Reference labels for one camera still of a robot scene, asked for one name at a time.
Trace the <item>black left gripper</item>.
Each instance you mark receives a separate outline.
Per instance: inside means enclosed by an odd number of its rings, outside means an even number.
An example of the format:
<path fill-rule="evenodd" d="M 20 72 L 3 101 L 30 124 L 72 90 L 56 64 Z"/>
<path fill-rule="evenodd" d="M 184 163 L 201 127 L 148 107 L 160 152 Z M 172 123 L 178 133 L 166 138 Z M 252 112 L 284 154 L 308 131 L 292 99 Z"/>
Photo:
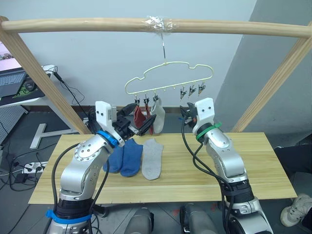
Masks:
<path fill-rule="evenodd" d="M 130 103 L 119 110 L 119 116 L 117 116 L 116 121 L 113 122 L 113 127 L 115 131 L 119 134 L 119 136 L 123 140 L 130 139 L 133 135 L 142 136 L 147 131 L 149 131 L 150 127 L 153 125 L 156 115 L 152 115 L 147 120 L 143 122 L 143 125 L 137 129 L 131 125 L 130 120 L 126 118 L 129 116 L 137 107 L 136 103 Z"/>

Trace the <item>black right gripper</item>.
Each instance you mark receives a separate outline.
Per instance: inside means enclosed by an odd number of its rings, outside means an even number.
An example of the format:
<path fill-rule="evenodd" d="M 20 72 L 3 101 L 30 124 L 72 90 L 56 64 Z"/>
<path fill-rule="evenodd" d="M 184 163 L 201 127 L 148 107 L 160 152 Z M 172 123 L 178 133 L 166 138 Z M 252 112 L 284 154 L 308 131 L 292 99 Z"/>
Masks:
<path fill-rule="evenodd" d="M 189 127 L 195 127 L 197 123 L 197 110 L 195 105 L 191 102 L 188 102 L 188 109 L 183 106 L 180 106 L 181 115 L 184 117 L 184 124 Z"/>

